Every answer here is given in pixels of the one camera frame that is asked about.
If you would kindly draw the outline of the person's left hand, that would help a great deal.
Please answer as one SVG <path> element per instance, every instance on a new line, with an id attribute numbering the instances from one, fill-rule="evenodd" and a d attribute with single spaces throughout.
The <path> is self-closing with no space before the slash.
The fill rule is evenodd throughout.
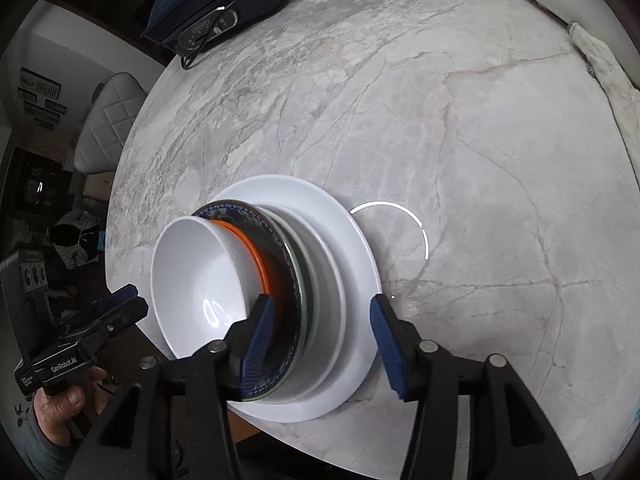
<path id="1" fill-rule="evenodd" d="M 88 370 L 88 380 L 82 386 L 71 385 L 56 396 L 48 396 L 40 388 L 34 397 L 34 413 L 43 435 L 54 445 L 67 448 L 72 442 L 72 434 L 67 422 L 80 414 L 86 405 L 89 412 L 101 415 L 110 396 L 101 389 L 107 372 L 101 367 Z"/>

